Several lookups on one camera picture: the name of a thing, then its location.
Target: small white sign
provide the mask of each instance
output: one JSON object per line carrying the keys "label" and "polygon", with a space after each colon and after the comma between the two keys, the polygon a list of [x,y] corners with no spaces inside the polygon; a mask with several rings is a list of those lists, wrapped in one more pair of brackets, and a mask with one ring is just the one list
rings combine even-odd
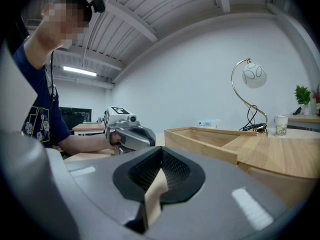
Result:
{"label": "small white sign", "polygon": [[218,129],[219,121],[220,121],[220,119],[198,120],[198,127],[209,128],[209,129]]}

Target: man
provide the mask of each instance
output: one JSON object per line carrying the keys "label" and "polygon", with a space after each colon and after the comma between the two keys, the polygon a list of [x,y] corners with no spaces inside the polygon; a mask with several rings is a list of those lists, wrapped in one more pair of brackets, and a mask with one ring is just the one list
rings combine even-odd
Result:
{"label": "man", "polygon": [[38,95],[22,130],[26,135],[37,138],[46,148],[58,145],[71,155],[113,149],[112,145],[117,144],[121,138],[118,134],[111,134],[110,143],[107,143],[104,133],[93,136],[71,135],[59,109],[58,93],[54,102],[49,93],[45,62],[52,51],[73,39],[89,24],[92,11],[86,5],[86,0],[60,0],[47,4],[41,12],[39,27],[13,56]]}

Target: ceiling light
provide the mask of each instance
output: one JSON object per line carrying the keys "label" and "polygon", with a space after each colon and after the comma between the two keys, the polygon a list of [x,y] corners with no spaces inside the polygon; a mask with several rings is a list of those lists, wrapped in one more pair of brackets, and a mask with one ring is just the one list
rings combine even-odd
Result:
{"label": "ceiling light", "polygon": [[72,71],[72,72],[85,74],[85,75],[89,75],[89,76],[94,76],[94,77],[97,75],[97,73],[93,73],[93,72],[90,72],[90,71],[77,69],[77,68],[69,67],[69,66],[63,66],[63,69],[66,70],[66,71]]}

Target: cup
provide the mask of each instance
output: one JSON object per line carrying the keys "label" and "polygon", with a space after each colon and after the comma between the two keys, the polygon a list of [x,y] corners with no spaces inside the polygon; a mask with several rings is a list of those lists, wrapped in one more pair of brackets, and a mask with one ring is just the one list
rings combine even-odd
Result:
{"label": "cup", "polygon": [[285,136],[287,134],[288,116],[279,114],[274,117],[275,122],[275,135]]}

